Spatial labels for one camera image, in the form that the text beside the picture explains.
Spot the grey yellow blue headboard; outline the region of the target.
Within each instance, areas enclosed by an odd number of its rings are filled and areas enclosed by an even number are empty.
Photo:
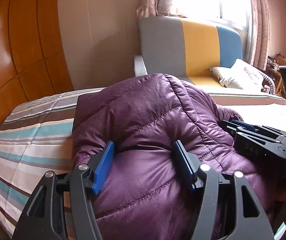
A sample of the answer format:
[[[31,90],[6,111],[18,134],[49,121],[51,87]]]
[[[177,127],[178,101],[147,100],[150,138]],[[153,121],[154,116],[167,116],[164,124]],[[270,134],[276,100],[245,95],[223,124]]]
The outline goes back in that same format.
[[[235,30],[186,18],[157,16],[138,21],[141,55],[134,57],[136,76],[163,73],[199,86],[219,86],[211,67],[231,68],[243,58]]]

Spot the striped bed cover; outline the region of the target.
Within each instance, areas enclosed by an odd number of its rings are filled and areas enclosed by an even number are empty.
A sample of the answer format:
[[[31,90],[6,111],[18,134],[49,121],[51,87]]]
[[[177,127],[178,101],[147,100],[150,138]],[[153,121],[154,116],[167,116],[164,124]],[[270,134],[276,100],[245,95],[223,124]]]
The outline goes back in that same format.
[[[71,171],[78,97],[100,88],[46,96],[17,106],[0,126],[0,224],[12,236],[42,176]]]

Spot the orange wooden wardrobe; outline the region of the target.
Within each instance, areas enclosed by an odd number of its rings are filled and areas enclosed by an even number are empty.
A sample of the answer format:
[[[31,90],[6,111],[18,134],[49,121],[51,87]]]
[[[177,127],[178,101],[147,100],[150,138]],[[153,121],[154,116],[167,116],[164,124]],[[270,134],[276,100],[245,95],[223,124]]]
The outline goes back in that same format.
[[[0,125],[21,103],[72,90],[58,0],[0,0]]]

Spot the white printed pillow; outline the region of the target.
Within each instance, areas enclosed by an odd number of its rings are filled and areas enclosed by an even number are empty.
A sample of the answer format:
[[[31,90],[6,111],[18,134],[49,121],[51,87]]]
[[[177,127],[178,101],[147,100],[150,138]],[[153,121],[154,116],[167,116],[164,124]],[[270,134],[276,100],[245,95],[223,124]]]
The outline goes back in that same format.
[[[236,59],[231,68],[210,67],[209,71],[222,87],[276,93],[275,84],[268,75],[241,59]]]

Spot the purple quilted down jacket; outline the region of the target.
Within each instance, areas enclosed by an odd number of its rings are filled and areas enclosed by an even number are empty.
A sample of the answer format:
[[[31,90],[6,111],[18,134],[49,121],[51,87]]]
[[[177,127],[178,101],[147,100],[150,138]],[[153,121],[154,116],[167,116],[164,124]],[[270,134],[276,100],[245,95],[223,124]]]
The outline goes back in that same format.
[[[93,207],[104,239],[187,239],[199,200],[184,191],[171,160],[176,140],[225,174],[241,171],[268,217],[276,180],[239,155],[221,120],[240,119],[209,94],[166,74],[128,79],[78,98],[73,156],[86,163],[114,142],[115,158]]]

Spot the pink patterned curtain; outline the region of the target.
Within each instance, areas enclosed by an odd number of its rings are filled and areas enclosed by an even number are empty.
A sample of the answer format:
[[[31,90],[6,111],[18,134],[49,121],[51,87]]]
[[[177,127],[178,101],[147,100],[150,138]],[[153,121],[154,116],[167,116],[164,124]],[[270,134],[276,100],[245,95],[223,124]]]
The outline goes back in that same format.
[[[178,16],[209,20],[247,34],[245,60],[265,70],[270,43],[270,15],[267,0],[141,0],[138,18]]]

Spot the wooden bedside shelf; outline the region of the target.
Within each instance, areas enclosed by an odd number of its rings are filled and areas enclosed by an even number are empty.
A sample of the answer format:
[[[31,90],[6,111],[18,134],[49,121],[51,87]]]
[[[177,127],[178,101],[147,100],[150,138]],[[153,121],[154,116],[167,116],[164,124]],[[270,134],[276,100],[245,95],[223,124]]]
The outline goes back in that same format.
[[[279,52],[275,57],[268,56],[265,74],[273,80],[276,88],[275,94],[286,98],[280,66],[286,66],[286,58],[282,52]]]

